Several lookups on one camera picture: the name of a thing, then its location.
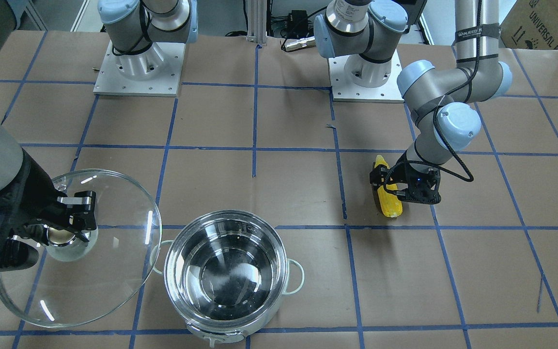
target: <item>stainless steel pot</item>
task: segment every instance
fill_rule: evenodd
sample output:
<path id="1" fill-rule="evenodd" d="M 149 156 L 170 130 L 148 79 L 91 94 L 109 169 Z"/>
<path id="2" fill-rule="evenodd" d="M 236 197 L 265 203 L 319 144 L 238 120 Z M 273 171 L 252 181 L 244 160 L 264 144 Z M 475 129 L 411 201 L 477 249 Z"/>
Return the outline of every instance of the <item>stainless steel pot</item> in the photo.
<path id="1" fill-rule="evenodd" d="M 302 279 L 288 292 L 290 264 L 301 269 Z M 239 342 L 266 325 L 283 296 L 303 287 L 304 271 L 286 258 L 268 223 L 248 212 L 222 210 L 195 219 L 171 243 L 164 281 L 189 331 L 214 347 Z"/>

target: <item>cardboard box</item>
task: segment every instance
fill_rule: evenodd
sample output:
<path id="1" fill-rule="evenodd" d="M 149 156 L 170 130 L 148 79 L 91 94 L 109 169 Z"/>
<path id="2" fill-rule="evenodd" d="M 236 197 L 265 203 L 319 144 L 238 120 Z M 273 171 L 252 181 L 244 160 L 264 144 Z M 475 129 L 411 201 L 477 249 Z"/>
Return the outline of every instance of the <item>cardboard box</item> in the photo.
<path id="1" fill-rule="evenodd" d="M 558 0 L 518 0 L 501 25 L 509 48 L 558 49 Z"/>

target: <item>metal connector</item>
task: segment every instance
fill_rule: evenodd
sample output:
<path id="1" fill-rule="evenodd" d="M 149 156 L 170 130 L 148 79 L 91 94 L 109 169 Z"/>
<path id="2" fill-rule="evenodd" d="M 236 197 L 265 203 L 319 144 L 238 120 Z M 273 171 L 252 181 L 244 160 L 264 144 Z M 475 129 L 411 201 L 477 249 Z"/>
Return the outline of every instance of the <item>metal connector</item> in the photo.
<path id="1" fill-rule="evenodd" d="M 294 42 L 290 42 L 289 44 L 286 44 L 285 51 L 292 52 L 292 51 L 297 51 L 297 49 L 304 49 L 304 48 L 315 47 L 315 46 L 316 46 L 316 38 L 306 37 L 306 38 L 301 38 Z"/>

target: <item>white pot handle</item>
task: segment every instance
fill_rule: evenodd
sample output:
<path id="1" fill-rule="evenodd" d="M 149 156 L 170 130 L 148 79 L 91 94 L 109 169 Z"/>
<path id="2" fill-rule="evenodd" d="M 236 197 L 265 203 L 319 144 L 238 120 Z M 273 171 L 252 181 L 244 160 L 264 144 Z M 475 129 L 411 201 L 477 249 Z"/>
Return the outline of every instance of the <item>white pot handle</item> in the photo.
<path id="1" fill-rule="evenodd" d="M 301 269 L 301 284 L 298 285 L 298 287 L 294 291 L 288 292 L 286 291 L 286 289 L 288 288 L 288 283 L 290 281 L 290 264 L 296 265 L 299 269 Z M 290 294 L 295 294 L 298 291 L 301 291 L 301 288 L 303 288 L 304 284 L 305 284 L 305 269 L 303 269 L 301 263 L 298 263 L 297 261 L 288 258 L 288 282 L 285 284 L 285 288 L 283 289 L 283 295 L 288 296 Z"/>
<path id="2" fill-rule="evenodd" d="M 171 243 L 173 243 L 173 240 L 165 240 L 165 241 L 162 241 L 160 244 L 156 245 L 155 247 L 153 247 L 152 252 L 150 252 L 150 260 L 153 260 L 153 259 L 156 258 L 156 254 L 159 250 L 159 246 L 166 245 L 166 244 L 171 244 Z M 155 273 L 157 273 L 159 275 L 162 275 L 162 271 L 156 269 L 156 263 L 155 263 L 155 265 L 152 266 L 152 270 Z"/>

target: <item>metal mounting plate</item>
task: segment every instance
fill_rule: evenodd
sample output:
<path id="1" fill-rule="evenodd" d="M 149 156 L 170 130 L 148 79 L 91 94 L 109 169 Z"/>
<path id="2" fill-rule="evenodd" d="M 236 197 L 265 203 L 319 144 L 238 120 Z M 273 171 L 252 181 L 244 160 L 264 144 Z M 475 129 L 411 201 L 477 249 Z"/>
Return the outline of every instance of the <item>metal mounting plate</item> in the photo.
<path id="1" fill-rule="evenodd" d="M 386 84 L 379 88 L 364 88 L 350 80 L 344 73 L 343 66 L 349 56 L 328 59 L 330 84 L 333 86 L 333 100 L 337 102 L 377 102 L 403 103 L 403 98 L 397 88 L 397 76 L 402 72 L 397 51 L 391 58 L 391 74 Z"/>
<path id="2" fill-rule="evenodd" d="M 166 66 L 153 79 L 132 80 L 118 71 L 116 57 L 111 53 L 109 42 L 93 92 L 96 95 L 177 97 L 186 45 L 172 42 L 160 42 L 157 45 L 166 55 Z"/>

